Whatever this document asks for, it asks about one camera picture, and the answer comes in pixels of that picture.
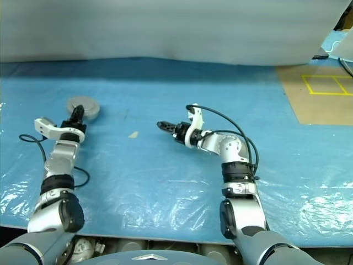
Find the white backdrop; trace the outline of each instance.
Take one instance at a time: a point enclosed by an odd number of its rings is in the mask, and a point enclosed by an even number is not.
[[[1,60],[306,63],[351,0],[2,0]]]

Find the blue table surface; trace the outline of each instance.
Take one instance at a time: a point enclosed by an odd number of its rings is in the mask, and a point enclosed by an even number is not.
[[[353,128],[299,124],[273,67],[118,59],[8,63],[1,73],[1,225],[26,227],[42,179],[37,146],[17,136],[38,135],[40,116],[60,123],[67,99],[86,95],[101,112],[77,163],[92,175],[77,189],[80,234],[230,243],[219,229],[220,158],[156,127],[187,121],[185,105],[197,102],[231,116],[257,145],[272,230],[299,246],[352,245]],[[204,121],[205,129],[232,129],[213,114]],[[52,146],[44,142],[47,152]]]

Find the gray disc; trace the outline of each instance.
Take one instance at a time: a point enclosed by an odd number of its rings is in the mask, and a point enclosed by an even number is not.
[[[78,96],[70,98],[67,101],[67,110],[71,114],[73,109],[78,105],[82,105],[84,108],[84,117],[93,120],[98,116],[100,106],[97,101],[93,98],[86,97],[86,96]]]

